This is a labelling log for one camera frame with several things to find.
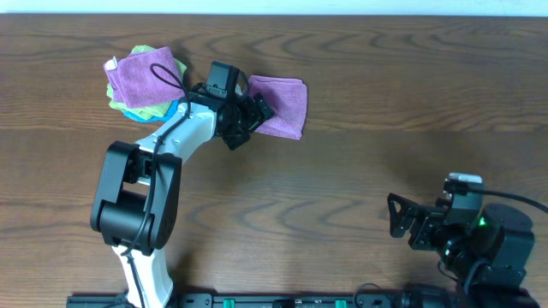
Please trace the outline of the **purple microfiber cloth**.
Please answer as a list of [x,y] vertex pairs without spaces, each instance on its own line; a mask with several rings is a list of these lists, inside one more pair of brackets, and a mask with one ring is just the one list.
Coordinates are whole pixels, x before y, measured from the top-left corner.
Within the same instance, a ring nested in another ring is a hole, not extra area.
[[250,94],[261,94],[274,116],[261,124],[257,133],[299,140],[307,117],[307,85],[300,79],[252,75]]

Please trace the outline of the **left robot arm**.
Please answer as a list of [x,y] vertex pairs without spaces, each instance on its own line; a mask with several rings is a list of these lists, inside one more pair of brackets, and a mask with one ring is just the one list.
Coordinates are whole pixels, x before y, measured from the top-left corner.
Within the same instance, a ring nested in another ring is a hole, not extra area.
[[183,164],[214,137],[236,149],[273,115],[259,93],[247,98],[191,93],[156,132],[108,147],[90,224],[122,263],[128,292],[121,305],[176,306],[164,248],[175,226]]

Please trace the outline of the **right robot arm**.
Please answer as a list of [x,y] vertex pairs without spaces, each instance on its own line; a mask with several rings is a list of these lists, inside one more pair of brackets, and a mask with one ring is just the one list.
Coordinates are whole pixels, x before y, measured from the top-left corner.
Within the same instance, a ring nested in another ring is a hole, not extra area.
[[472,307],[537,307],[521,287],[534,246],[527,220],[501,209],[489,213],[476,192],[417,204],[391,193],[387,197],[390,235],[410,233],[414,250],[434,251],[457,281],[457,291]]

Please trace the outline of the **folded blue cloth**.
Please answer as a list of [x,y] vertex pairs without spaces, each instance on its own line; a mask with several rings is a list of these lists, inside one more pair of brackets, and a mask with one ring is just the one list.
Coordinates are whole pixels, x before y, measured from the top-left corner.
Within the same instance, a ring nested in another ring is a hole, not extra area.
[[130,111],[123,111],[122,113],[128,119],[130,119],[132,121],[137,121],[137,122],[140,122],[140,123],[152,123],[152,122],[155,122],[155,121],[166,122],[176,114],[178,105],[179,105],[179,102],[177,100],[174,100],[171,103],[170,107],[167,109],[165,115],[163,115],[163,116],[153,115],[149,119],[145,119],[143,117],[140,117],[136,114],[133,114]]

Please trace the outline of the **folded green cloth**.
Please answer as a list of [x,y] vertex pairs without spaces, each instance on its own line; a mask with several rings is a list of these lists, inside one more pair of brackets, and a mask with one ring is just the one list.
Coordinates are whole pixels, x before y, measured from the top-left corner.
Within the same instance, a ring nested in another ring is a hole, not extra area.
[[[145,44],[142,44],[142,45],[136,45],[130,52],[130,54],[132,53],[135,53],[135,52],[138,52],[138,51],[145,51],[145,50],[151,50],[152,48],[154,47],[151,47],[149,45],[145,45]],[[187,66],[180,62],[179,60],[176,59],[176,61],[178,62],[178,65],[177,67],[180,69],[180,72],[182,73],[182,76],[184,75],[185,71],[187,70]],[[173,102],[170,102],[170,103],[165,103],[165,104],[158,104],[158,105],[153,105],[153,106],[149,106],[149,107],[145,107],[145,108],[134,108],[134,109],[131,109],[131,108],[128,108],[124,103],[118,103],[118,102],[115,102],[113,100],[113,96],[112,96],[112,87],[108,81],[107,83],[107,91],[106,91],[106,95],[108,98],[110,98],[110,102],[109,102],[109,106],[114,109],[114,110],[120,110],[121,112],[123,111],[130,111],[132,112],[133,114],[136,114],[137,116],[140,116],[140,117],[143,117],[145,119],[149,119],[151,118],[152,116],[164,116],[167,109],[170,107],[171,103]]]

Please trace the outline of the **folded purple cloth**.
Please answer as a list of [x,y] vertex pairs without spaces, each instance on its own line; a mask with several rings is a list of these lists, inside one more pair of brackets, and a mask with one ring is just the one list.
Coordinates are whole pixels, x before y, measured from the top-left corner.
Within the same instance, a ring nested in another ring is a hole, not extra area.
[[183,96],[183,90],[168,85],[151,71],[159,64],[173,73],[178,80],[182,73],[169,47],[138,51],[123,59],[112,57],[104,64],[104,71],[112,87],[113,100],[128,108],[145,108],[170,103]]

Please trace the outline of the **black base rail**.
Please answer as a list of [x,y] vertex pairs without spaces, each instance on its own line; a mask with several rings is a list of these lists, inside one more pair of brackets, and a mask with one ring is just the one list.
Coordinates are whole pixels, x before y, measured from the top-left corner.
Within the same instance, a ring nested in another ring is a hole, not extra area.
[[372,283],[353,293],[178,293],[140,287],[120,294],[76,293],[67,297],[67,308],[171,307],[171,308],[450,308],[460,305],[457,296],[443,288],[408,285],[383,289]]

